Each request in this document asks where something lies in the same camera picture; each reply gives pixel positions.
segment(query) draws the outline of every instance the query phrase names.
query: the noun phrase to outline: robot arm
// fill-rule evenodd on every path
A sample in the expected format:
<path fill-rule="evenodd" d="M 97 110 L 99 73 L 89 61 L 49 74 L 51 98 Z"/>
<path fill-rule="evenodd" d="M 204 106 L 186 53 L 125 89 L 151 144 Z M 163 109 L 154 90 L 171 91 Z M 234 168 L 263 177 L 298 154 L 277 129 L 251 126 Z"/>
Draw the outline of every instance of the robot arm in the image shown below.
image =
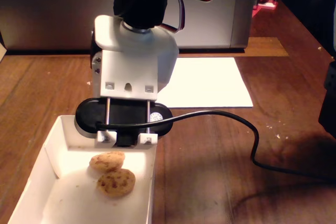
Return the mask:
<path fill-rule="evenodd" d="M 166 106 L 155 103 L 179 54 L 172 35 L 158 27 L 166 5 L 167 0 L 114 0 L 118 17 L 95 19 L 91 46 L 95 98 L 83 101 L 75 116 L 78 132 L 95 138 L 95 147 L 155 144 L 171 129 L 172 123 L 131 131 L 97 128 L 97 123 L 146 123 L 172 117 Z"/>

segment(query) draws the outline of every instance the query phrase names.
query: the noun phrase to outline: small round label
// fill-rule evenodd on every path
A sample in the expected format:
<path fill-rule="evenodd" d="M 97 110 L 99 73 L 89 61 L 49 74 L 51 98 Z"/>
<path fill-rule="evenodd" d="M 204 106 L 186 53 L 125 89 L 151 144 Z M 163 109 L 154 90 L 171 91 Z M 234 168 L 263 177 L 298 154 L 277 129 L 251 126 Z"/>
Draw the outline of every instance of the small round label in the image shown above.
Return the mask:
<path fill-rule="evenodd" d="M 150 118 L 151 122 L 156 122 L 160 120 L 163 120 L 163 116 L 159 112 L 153 112 L 151 114 L 151 118 Z"/>

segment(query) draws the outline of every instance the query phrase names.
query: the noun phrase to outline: screw hole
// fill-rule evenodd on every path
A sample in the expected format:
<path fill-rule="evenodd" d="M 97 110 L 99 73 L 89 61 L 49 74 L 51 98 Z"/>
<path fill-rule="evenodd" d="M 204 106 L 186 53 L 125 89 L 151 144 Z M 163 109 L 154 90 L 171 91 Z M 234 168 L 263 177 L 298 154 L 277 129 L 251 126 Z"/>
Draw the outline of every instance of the screw hole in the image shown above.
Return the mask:
<path fill-rule="evenodd" d="M 130 85 L 129 83 L 126 83 L 125 91 L 132 92 L 132 85 Z"/>

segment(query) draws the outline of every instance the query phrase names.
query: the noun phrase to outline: gray appliance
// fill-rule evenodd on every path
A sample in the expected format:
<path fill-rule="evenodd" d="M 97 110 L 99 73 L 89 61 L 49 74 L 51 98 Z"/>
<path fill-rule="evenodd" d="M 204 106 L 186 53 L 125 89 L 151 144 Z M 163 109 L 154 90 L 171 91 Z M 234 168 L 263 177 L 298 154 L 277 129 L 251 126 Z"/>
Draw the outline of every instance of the gray appliance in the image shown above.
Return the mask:
<path fill-rule="evenodd" d="M 245 48 L 254 0 L 184 0 L 182 49 Z M 177 0 L 168 0 L 164 23 L 177 26 Z M 94 18 L 113 15 L 113 0 L 0 0 L 0 33 L 7 50 L 88 50 Z"/>

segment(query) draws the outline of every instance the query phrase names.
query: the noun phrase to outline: white paper sheet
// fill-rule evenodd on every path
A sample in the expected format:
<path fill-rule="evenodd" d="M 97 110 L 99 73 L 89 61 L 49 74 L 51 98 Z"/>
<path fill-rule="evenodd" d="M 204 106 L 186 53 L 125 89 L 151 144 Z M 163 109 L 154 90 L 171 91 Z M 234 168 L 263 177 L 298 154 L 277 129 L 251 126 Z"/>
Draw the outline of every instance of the white paper sheet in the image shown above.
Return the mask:
<path fill-rule="evenodd" d="M 156 102 L 169 108 L 253 106 L 234 58 L 178 58 Z"/>
<path fill-rule="evenodd" d="M 0 62 L 1 62 L 2 58 L 4 57 L 6 51 L 7 51 L 6 48 L 4 48 L 0 43 Z"/>

